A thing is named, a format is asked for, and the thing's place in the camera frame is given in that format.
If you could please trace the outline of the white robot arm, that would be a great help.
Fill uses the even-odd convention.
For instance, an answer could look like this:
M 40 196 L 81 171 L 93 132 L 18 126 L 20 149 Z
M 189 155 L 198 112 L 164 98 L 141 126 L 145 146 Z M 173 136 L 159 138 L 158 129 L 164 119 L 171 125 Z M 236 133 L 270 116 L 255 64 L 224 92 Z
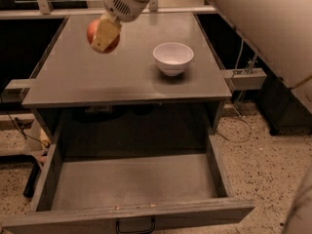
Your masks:
M 123 22 L 133 21 L 150 0 L 117 0 L 131 8 L 128 16 L 103 0 L 103 8 Z M 279 78 L 283 78 L 311 113 L 312 0 L 207 0 L 247 40 Z M 311 232 L 311 168 L 300 184 L 283 234 Z

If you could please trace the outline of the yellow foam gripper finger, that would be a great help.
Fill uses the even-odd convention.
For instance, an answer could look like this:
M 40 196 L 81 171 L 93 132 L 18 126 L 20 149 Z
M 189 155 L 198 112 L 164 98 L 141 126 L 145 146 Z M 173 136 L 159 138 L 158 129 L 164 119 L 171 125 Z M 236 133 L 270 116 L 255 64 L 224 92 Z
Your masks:
M 103 53 L 118 38 L 121 27 L 118 20 L 101 17 L 93 37 L 92 48 Z

